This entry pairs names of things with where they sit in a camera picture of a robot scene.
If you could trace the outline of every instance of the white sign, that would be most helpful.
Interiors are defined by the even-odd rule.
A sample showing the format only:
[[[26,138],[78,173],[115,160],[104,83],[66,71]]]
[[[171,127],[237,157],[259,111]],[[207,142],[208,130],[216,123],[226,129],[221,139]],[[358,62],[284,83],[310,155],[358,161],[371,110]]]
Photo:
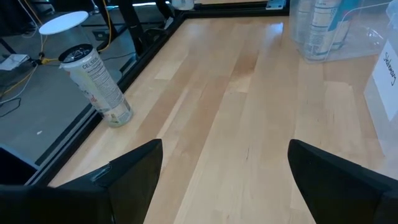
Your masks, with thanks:
[[[398,111],[398,57],[390,42],[387,40],[379,56],[372,76],[386,109],[387,117],[391,121]]]

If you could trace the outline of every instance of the wooden table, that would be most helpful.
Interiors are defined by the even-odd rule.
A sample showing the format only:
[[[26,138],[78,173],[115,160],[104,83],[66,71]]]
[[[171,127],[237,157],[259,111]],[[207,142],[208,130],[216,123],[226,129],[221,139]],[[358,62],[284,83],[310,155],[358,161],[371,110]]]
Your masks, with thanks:
[[[309,65],[288,17],[190,19],[126,92],[133,119],[102,122],[58,186],[162,138],[146,224],[313,223],[287,162],[292,138],[377,169],[363,91],[376,57]]]

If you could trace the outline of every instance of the plastic bin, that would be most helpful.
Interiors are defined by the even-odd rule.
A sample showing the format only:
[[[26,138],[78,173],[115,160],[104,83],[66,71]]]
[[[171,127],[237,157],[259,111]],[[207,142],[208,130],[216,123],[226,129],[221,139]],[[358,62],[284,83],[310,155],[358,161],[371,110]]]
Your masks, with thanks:
[[[390,3],[387,15],[391,23],[386,43],[364,95],[383,154],[398,161],[398,0]]]
[[[379,54],[391,0],[291,0],[290,37],[307,62]]]

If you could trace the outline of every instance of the black metal frame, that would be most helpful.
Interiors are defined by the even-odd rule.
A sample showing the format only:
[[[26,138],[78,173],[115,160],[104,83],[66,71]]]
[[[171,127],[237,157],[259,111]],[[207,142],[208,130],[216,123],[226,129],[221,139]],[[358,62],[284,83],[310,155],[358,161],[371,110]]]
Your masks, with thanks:
[[[196,4],[195,8],[191,11],[177,11],[173,23],[155,42],[143,51],[141,56],[137,59],[137,62],[126,72],[125,76],[118,81],[118,85],[122,92],[125,92],[186,19],[288,15],[289,0],[287,0],[286,6],[281,10],[266,10],[266,2],[245,2],[209,5]],[[91,105],[87,106],[70,127],[68,127],[51,146],[56,147],[57,150],[54,150],[52,155],[43,162],[41,170],[39,170],[26,185],[47,185],[69,158],[78,150],[83,141],[90,135],[100,121],[101,116]]]

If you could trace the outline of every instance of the white can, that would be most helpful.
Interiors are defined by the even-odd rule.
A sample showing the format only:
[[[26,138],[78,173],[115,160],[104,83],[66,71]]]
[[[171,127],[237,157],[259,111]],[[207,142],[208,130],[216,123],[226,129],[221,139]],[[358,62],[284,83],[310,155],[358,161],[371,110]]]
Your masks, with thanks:
[[[122,126],[131,119],[132,111],[128,102],[92,45],[72,47],[61,54],[59,61],[111,127]]]
[[[324,60],[333,43],[335,29],[331,23],[337,15],[341,0],[316,0],[310,25],[310,36],[305,45],[306,58]]]

